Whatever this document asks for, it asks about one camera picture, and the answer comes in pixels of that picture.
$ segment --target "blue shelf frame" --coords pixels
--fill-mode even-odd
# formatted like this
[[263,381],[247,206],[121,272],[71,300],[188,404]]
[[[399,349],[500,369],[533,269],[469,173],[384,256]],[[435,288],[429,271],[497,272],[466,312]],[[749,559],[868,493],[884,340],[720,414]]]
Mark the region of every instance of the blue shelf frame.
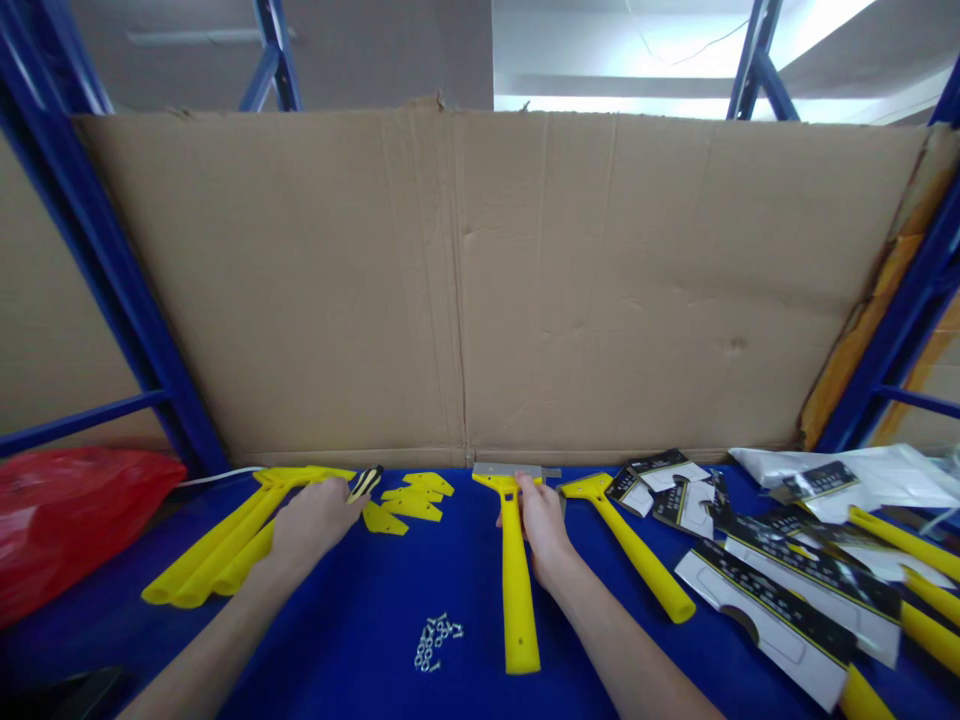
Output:
[[[770,46],[782,0],[755,0],[727,117],[749,120],[763,88],[779,120],[799,120]],[[263,54],[240,103],[259,111],[275,89],[282,111],[303,107],[282,0],[253,0]],[[0,128],[73,254],[141,393],[0,437],[0,457],[152,408],[193,476],[229,469],[200,394],[110,201],[73,130],[72,114],[113,112],[66,0],[0,3]],[[960,127],[960,60],[931,119]],[[901,385],[960,287],[956,178],[877,328],[817,450],[869,439],[890,402],[960,419],[960,405]]]
[[[254,0],[264,55],[244,95],[300,110],[281,0]],[[223,445],[70,116],[113,112],[66,0],[0,3],[0,129],[63,236],[141,393],[0,437],[0,457],[152,409],[191,476],[230,469]]]
[[[799,120],[770,60],[781,0],[754,0],[734,78],[728,120],[749,120],[762,87],[778,120]],[[960,127],[960,58],[930,124]],[[901,386],[960,288],[960,175],[954,178],[890,307],[819,438],[817,452],[835,453],[868,442],[891,402],[960,420],[960,404]]]

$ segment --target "yellow handle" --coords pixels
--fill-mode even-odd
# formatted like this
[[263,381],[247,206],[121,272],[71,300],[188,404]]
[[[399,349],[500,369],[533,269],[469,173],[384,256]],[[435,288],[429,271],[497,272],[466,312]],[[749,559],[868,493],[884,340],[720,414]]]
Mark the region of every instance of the yellow handle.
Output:
[[274,523],[276,520],[264,525],[263,529],[253,536],[253,540],[244,545],[243,550],[220,571],[213,581],[213,591],[217,595],[236,595],[253,566],[270,554],[273,549]]
[[259,487],[247,500],[232,513],[215,525],[206,535],[197,540],[193,546],[181,555],[152,583],[144,588],[140,597],[151,605],[165,605],[173,600],[173,596],[183,587],[187,579],[209,557],[216,547],[226,538],[240,522],[250,514],[254,507],[267,493],[266,488]]
[[960,598],[938,588],[912,568],[904,566],[903,572],[907,578],[907,587],[913,590],[934,610],[943,615],[954,625],[960,627]]
[[880,518],[865,513],[857,507],[850,508],[850,522],[873,533],[878,538],[896,545],[918,560],[923,560],[930,567],[936,568],[947,577],[960,582],[960,557],[953,553],[938,548],[936,545],[931,545],[925,540],[921,540]]
[[903,603],[900,624],[917,644],[960,677],[960,638],[909,603]]
[[620,513],[610,504],[606,495],[601,493],[598,497],[591,497],[590,502],[600,511],[600,515],[613,531],[623,551],[630,558],[630,562],[653,591],[670,619],[679,625],[692,618],[697,610],[693,600],[684,592],[653,551],[627,524],[627,521],[620,517]]
[[503,642],[507,675],[540,672],[540,647],[533,616],[530,571],[520,528],[519,490],[500,493],[503,524]]
[[849,720],[896,720],[890,708],[853,665],[840,696],[840,709]]
[[213,581],[217,575],[253,539],[289,490],[289,485],[273,486],[267,490],[263,500],[217,545],[173,596],[174,607],[189,610],[203,605],[213,591]]

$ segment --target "plastic bag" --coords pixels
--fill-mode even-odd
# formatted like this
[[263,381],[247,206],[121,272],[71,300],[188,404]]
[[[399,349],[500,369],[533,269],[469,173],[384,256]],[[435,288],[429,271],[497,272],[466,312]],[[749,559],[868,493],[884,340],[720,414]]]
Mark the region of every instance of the plastic bag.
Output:
[[0,628],[126,548],[186,475],[164,455],[96,447],[0,466]]
[[840,460],[881,505],[955,508],[960,506],[960,480],[950,477],[909,445],[861,448],[833,455],[770,452],[732,448],[730,454],[761,487],[772,489],[783,478]]

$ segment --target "yellow plastic part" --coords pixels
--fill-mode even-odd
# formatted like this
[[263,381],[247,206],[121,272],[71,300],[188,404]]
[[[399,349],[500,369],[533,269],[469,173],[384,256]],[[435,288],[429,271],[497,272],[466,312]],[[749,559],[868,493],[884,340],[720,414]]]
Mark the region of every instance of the yellow plastic part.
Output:
[[380,493],[380,499],[403,500],[403,498],[411,495],[417,495],[429,502],[441,502],[444,497],[443,493],[437,492],[436,490],[429,490],[422,485],[404,485],[402,488],[396,488],[395,490],[384,490]]
[[217,546],[250,514],[267,493],[265,487],[257,488],[247,500],[236,510],[216,524],[206,535],[197,540],[193,546],[174,563],[164,570],[160,576],[144,588],[140,597],[151,605],[166,605],[173,600],[173,596],[183,587],[183,584],[203,564]]
[[503,523],[503,642],[507,675],[540,672],[540,646],[533,614],[530,570],[520,527],[520,488],[503,475],[474,475],[473,479],[500,495]]
[[236,595],[237,590],[247,579],[253,566],[263,560],[273,549],[273,528],[276,520],[264,525],[253,539],[227,563],[227,566],[214,578],[213,592],[217,595]]
[[267,490],[263,500],[217,545],[173,596],[174,607],[191,610],[206,602],[213,591],[213,581],[263,527],[267,518],[283,502],[291,487],[291,485],[281,484]]
[[904,566],[903,572],[907,578],[908,588],[923,598],[930,607],[938,611],[947,620],[960,627],[960,598],[948,593],[943,588],[938,588],[916,570]]
[[617,509],[607,500],[605,490],[610,487],[613,478],[606,473],[591,475],[560,486],[560,492],[566,498],[589,500],[600,512],[607,526],[613,531],[620,547],[630,558],[630,562],[640,573],[657,600],[667,611],[670,619],[678,625],[693,617],[697,610],[690,596],[684,592],[670,571],[647,547],[646,543],[633,531]]
[[394,515],[406,515],[418,520],[440,522],[440,518],[443,517],[439,508],[431,505],[426,498],[420,495],[404,495],[396,500],[387,500],[380,507]]
[[453,495],[453,486],[437,473],[410,473],[403,476],[405,483],[420,485],[428,490],[436,490],[443,495]]
[[840,696],[840,709],[848,720],[896,720],[890,708],[853,665]]
[[903,603],[900,625],[904,633],[960,677],[960,638],[909,603]]
[[363,508],[363,523],[372,533],[406,535],[409,529],[405,522],[394,517],[372,500]]
[[936,568],[947,577],[960,582],[960,557],[953,553],[938,548],[936,545],[931,545],[888,522],[884,522],[880,518],[865,513],[857,507],[850,508],[850,522],[873,533],[878,538],[886,540],[891,545],[896,545],[930,567]]
[[[300,470],[301,468],[274,468],[274,470]],[[269,479],[277,484],[277,487],[287,486],[288,490],[298,485],[313,485],[322,483],[331,477],[348,478],[356,473],[350,470],[338,470],[337,468],[326,468],[310,466],[309,473],[287,473],[278,478],[276,475]],[[253,536],[232,560],[219,572],[214,578],[211,589],[217,595],[235,595],[247,575],[253,569],[253,566],[263,560],[273,549],[273,528],[275,520],[271,520],[260,531]]]
[[309,481],[326,480],[329,477],[342,477],[349,482],[355,476],[356,473],[353,470],[340,470],[320,465],[307,465],[302,468],[267,468],[254,473],[254,477],[261,482],[267,481],[277,485],[292,483],[293,486],[306,485]]

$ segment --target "hand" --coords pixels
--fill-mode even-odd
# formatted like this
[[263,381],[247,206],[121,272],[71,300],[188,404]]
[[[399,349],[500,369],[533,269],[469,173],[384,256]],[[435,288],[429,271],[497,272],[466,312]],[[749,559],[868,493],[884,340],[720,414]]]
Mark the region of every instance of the hand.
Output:
[[341,477],[307,485],[277,513],[267,561],[299,585],[360,517],[369,495],[347,504],[350,488]]
[[[518,472],[520,486],[520,515],[524,537],[533,550],[533,574],[549,593],[554,591],[554,578],[563,565],[577,559],[560,510],[557,491],[544,484],[537,485],[529,473]],[[497,527],[502,527],[497,518]]]

